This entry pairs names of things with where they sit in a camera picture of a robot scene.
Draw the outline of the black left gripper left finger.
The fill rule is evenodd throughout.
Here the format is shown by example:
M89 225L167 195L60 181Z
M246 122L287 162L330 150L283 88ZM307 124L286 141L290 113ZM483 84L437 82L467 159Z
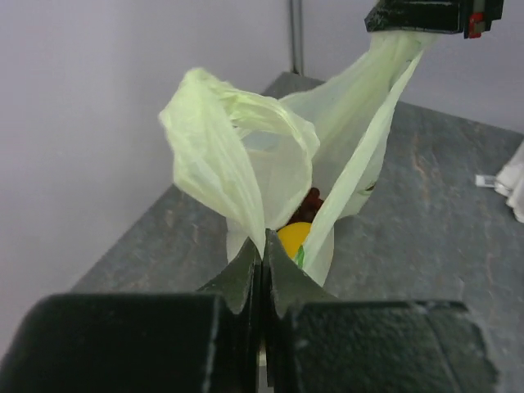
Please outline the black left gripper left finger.
M255 392L261 259L245 242L189 293L40 300L1 362L4 392Z

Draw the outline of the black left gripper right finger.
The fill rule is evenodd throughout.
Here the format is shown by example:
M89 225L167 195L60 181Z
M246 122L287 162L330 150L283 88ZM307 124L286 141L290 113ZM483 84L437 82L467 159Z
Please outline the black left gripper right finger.
M267 381L277 392L497 392L481 327L452 300L347 301L274 231L263 258Z

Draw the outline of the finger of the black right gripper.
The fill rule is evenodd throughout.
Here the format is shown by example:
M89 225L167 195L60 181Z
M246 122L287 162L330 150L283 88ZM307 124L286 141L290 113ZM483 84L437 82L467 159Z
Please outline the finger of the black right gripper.
M364 18L369 33L405 30L479 38L502 18L504 0L382 0Z

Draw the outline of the yellow fake orange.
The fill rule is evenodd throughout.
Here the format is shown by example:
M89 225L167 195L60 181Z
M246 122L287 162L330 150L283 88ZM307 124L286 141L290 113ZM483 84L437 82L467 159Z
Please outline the yellow fake orange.
M290 259L294 259L309 235L311 223L296 222L288 224L278 231L278 238Z

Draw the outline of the dark red fake grapes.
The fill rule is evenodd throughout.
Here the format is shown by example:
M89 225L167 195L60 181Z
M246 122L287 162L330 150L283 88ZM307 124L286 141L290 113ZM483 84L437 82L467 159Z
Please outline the dark red fake grapes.
M288 223L313 223L322 205L323 199L320 197L320 191L316 187L312 187Z

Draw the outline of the light green plastic bag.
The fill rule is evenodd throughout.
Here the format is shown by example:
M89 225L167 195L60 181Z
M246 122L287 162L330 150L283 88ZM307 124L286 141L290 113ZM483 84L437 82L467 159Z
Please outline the light green plastic bag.
M356 215L382 170L400 95L435 34L378 32L339 75L281 98L235 88L189 70L159 114L174 153L174 184L227 221L227 255L244 241L265 250L307 193L323 206L293 260L324 284L335 223Z

